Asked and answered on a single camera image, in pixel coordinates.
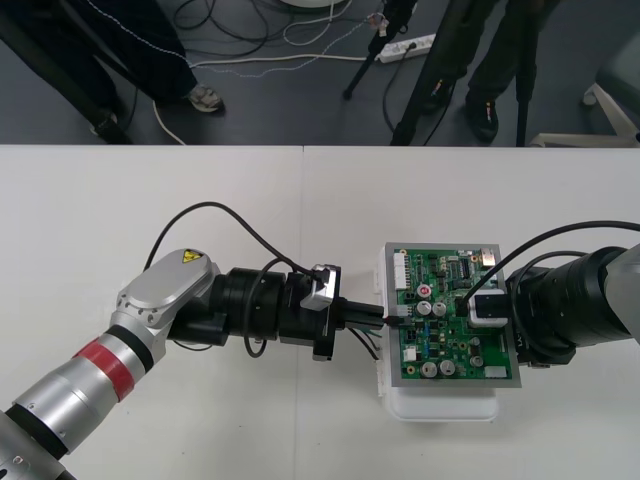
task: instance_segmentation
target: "white chair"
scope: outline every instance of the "white chair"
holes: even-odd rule
[[[582,103],[586,106],[600,104],[616,134],[541,133],[529,145],[640,148],[640,129],[624,113],[614,97],[630,111],[640,114],[640,34],[636,34],[613,59],[600,68],[596,83],[582,98]]]

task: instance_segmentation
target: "green circuit board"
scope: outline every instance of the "green circuit board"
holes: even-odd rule
[[[449,366],[448,375],[437,368],[432,378],[511,379],[505,328],[472,328],[467,317],[458,317],[455,311],[456,299],[480,280],[493,261],[493,252],[397,249],[395,253],[405,255],[407,288],[396,290],[396,295],[399,308],[409,317],[408,324],[399,329],[402,378],[424,379],[425,363],[429,362],[432,371],[434,365]],[[487,288],[498,288],[497,280],[483,287]],[[420,308],[419,302],[427,302],[431,313],[425,315],[428,306]],[[409,352],[408,360],[405,351]]]

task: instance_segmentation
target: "microchip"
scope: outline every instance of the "microchip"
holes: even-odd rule
[[[471,276],[471,269],[469,267],[469,260],[463,258],[460,260],[460,268],[462,269],[462,278],[469,278]]]

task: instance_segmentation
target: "white table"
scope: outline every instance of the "white table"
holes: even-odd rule
[[[637,220],[637,157],[619,150],[0,148],[0,405],[104,330],[118,289],[141,269],[162,226],[191,203],[227,203],[293,259],[341,265],[345,296],[374,301],[372,268],[386,241],[495,242],[506,253],[564,223]],[[526,219],[517,230],[515,216]],[[569,234],[513,267],[546,250],[638,241],[618,231]],[[207,251],[223,271],[270,258],[214,211],[181,220],[160,253],[185,246]],[[382,409],[371,362],[346,334],[331,363],[280,344],[255,361],[238,339],[203,354],[169,348],[64,463],[79,480],[635,479],[639,360],[632,341],[599,345],[568,367],[522,369],[524,388],[500,392],[492,424],[415,425]]]

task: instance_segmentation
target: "power strip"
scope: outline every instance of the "power strip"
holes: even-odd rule
[[[436,34],[426,35],[424,37],[411,38],[402,42],[387,43],[378,55],[378,60],[382,63],[397,62],[402,58],[409,48],[409,45],[415,42],[416,48],[407,53],[406,58],[417,57],[418,55],[426,55],[431,50],[431,45],[436,38]]]

